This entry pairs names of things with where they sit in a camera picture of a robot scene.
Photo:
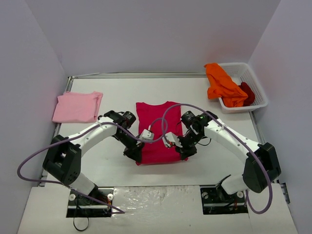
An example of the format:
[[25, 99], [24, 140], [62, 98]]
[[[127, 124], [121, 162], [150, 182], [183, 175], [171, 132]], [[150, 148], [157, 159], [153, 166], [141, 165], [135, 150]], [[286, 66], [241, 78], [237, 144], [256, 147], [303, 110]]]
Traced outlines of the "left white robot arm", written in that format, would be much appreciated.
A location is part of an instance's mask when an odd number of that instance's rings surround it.
[[125, 146], [126, 157], [141, 163], [144, 143], [135, 140], [128, 131], [135, 120], [135, 115], [129, 111], [108, 111], [98, 122], [75, 135], [57, 135], [51, 142], [53, 147], [47, 151], [43, 169], [63, 185], [80, 192], [80, 198], [87, 204], [96, 202], [99, 188], [81, 172], [81, 159], [92, 147], [113, 137]]

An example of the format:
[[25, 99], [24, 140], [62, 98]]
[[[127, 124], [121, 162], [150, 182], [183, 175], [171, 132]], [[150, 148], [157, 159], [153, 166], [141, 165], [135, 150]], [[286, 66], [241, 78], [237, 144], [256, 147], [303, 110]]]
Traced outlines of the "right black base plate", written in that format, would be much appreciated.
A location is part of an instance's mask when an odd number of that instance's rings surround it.
[[200, 186], [202, 211], [204, 215], [247, 214], [245, 195], [238, 191], [227, 194], [220, 185]]

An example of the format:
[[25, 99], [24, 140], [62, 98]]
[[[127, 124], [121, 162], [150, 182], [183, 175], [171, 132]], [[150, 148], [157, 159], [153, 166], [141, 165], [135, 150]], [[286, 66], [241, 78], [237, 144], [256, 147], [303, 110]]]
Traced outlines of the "folded pink t shirt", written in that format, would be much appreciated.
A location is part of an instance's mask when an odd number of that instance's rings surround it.
[[65, 92], [58, 96], [53, 123], [93, 123], [97, 121], [103, 93]]

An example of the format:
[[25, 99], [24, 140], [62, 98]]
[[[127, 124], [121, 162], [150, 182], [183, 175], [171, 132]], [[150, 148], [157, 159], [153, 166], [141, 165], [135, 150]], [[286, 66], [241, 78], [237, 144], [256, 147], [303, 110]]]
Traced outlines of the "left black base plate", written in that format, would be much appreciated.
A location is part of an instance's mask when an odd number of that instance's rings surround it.
[[70, 191], [66, 218], [100, 218], [111, 216], [112, 209], [107, 205], [81, 196], [74, 190]]

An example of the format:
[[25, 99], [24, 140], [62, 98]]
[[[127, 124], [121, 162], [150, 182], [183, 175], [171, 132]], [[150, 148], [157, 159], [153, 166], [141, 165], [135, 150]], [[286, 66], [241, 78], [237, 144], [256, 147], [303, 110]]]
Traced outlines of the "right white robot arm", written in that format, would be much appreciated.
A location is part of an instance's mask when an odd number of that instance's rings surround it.
[[181, 121], [188, 129], [188, 133], [178, 137], [176, 151], [180, 153], [182, 159], [186, 159], [197, 153], [195, 146], [203, 138], [214, 140], [244, 163], [244, 171], [241, 175], [229, 175], [220, 181], [220, 186], [216, 189], [217, 198], [221, 201], [228, 201], [234, 193], [242, 190], [261, 193], [268, 187], [268, 182], [256, 159], [246, 147], [249, 147], [257, 156], [270, 182], [273, 182], [281, 174], [274, 146], [268, 142], [260, 144], [250, 140], [233, 129], [227, 131], [222, 120], [214, 114], [212, 116], [216, 118], [216, 121], [206, 114], [195, 116], [191, 111], [182, 115]]

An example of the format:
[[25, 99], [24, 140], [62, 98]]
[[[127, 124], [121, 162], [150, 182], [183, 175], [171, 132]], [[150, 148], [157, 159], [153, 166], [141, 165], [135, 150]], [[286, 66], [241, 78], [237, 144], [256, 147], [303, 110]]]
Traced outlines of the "white plastic basket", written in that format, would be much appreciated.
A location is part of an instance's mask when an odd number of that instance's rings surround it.
[[268, 105], [268, 99], [266, 94], [260, 85], [255, 73], [251, 67], [243, 62], [231, 62], [231, 63], [219, 63], [218, 64], [235, 82], [237, 85], [240, 85], [242, 82], [245, 82], [255, 95], [255, 100], [250, 106], [244, 107], [226, 107], [223, 103], [222, 98], [219, 98], [221, 105], [221, 111], [224, 114], [235, 114], [235, 113], [245, 113], [252, 112], [259, 108], [266, 107]]

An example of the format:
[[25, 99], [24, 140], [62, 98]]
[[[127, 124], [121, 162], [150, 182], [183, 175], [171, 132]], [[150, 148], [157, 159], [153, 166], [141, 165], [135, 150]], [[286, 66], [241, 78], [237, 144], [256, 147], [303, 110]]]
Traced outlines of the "magenta t shirt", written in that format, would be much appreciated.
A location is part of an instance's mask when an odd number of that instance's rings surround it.
[[[138, 116], [138, 132], [141, 134], [143, 130], [150, 129], [154, 133], [154, 138], [162, 136], [161, 117], [164, 112], [175, 102], [167, 101], [161, 105], [150, 105], [144, 102], [136, 103], [136, 113]], [[172, 132], [177, 136], [183, 135], [181, 118], [181, 107], [172, 108], [165, 117], [165, 125], [167, 131]], [[137, 165], [141, 164], [167, 164], [178, 162], [181, 160], [180, 154], [175, 151], [175, 148], [167, 148], [162, 140], [155, 143], [146, 143], [142, 149], [142, 160]]]

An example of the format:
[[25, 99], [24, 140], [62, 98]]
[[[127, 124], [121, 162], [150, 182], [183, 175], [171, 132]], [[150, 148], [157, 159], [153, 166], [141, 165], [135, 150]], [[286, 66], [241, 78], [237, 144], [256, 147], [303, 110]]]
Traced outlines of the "orange t shirt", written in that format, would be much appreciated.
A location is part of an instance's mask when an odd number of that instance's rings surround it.
[[210, 87], [207, 90], [208, 99], [221, 98], [229, 108], [243, 107], [248, 95], [233, 82], [232, 78], [217, 63], [204, 65]]

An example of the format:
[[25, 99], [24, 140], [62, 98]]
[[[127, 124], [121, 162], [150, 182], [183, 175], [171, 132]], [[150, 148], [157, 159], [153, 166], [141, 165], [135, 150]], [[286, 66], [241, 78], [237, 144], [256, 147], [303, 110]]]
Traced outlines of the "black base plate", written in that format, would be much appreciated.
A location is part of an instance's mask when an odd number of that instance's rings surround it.
[[202, 211], [204, 215], [247, 214], [245, 195], [238, 191], [227, 194], [220, 185], [200, 186]]
[[111, 216], [112, 209], [107, 205], [81, 196], [74, 190], [70, 191], [66, 218], [100, 218]]

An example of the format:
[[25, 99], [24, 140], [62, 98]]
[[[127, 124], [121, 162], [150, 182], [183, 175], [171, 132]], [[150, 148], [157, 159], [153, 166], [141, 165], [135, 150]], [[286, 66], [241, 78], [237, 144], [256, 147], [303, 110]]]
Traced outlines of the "dark red t shirt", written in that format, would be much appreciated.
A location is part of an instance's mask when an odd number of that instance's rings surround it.
[[240, 89], [247, 94], [247, 98], [244, 100], [243, 106], [251, 106], [255, 101], [255, 94], [249, 85], [245, 82], [241, 82]]

